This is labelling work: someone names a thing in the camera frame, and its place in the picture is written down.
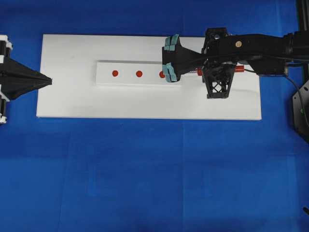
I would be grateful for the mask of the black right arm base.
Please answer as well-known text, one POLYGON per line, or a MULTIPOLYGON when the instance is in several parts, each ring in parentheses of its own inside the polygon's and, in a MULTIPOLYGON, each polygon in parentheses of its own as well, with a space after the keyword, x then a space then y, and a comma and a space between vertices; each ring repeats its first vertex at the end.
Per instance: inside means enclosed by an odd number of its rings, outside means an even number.
POLYGON ((303 140, 309 143, 309 127, 305 120, 305 115, 307 120, 309 119, 309 81, 305 82, 299 90, 303 99, 304 110, 296 91, 292 96, 294 130, 303 140))

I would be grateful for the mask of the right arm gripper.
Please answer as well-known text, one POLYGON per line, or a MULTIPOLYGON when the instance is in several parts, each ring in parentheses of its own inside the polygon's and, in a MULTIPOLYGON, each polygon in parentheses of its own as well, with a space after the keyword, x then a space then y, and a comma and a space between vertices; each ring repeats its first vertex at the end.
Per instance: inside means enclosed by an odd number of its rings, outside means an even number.
POLYGON ((226 28, 209 28, 201 53, 209 56, 201 68, 202 82, 205 83, 208 99, 228 98, 233 81, 236 63, 219 61, 219 45, 216 40, 228 36, 226 28))

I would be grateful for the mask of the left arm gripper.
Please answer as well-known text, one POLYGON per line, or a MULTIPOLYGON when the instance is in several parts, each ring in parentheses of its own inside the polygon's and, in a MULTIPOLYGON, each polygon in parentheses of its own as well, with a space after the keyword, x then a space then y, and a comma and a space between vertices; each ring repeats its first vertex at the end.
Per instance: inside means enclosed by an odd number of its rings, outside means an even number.
POLYGON ((7 123, 6 104, 23 94, 46 87, 52 80, 44 74, 9 58, 13 49, 7 35, 0 36, 0 73, 10 77, 0 81, 0 123, 7 123))

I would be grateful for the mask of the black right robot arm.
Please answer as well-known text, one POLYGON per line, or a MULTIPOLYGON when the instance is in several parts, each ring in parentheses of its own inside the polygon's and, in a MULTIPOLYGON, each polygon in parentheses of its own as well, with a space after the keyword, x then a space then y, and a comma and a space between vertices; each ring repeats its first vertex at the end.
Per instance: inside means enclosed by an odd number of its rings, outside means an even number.
POLYGON ((259 76, 287 76, 289 63, 308 63, 309 33, 230 35, 226 28, 210 28, 202 53, 206 55, 201 70, 207 97, 224 99, 229 96, 237 64, 249 65, 259 76))

